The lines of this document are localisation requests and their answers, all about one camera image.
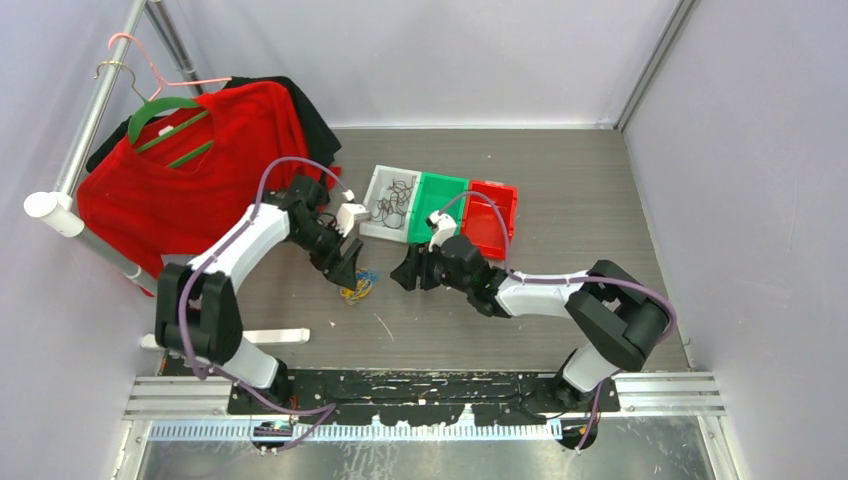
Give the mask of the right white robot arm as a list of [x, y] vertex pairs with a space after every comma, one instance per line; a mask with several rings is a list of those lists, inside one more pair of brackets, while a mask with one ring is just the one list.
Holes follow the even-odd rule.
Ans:
[[569, 355], [554, 386], [558, 403], [571, 411], [590, 402], [605, 379], [640, 371], [676, 322], [663, 296], [612, 261], [572, 274], [532, 276], [491, 264], [463, 235], [410, 245], [390, 277], [406, 291], [461, 292], [487, 317], [572, 320], [588, 343]]

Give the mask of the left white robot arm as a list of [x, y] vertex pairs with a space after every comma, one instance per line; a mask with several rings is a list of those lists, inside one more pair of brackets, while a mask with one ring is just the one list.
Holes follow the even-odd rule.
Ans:
[[193, 354], [200, 368], [222, 368], [253, 388], [253, 400], [269, 413], [285, 409], [292, 397], [288, 367], [245, 336], [237, 291], [259, 261], [285, 242], [306, 251], [330, 283], [356, 287], [363, 243], [349, 236], [369, 212], [351, 191], [344, 197], [337, 213], [327, 215], [328, 189], [298, 175], [285, 190], [265, 190], [203, 254], [185, 265], [167, 264], [157, 285], [156, 345]]

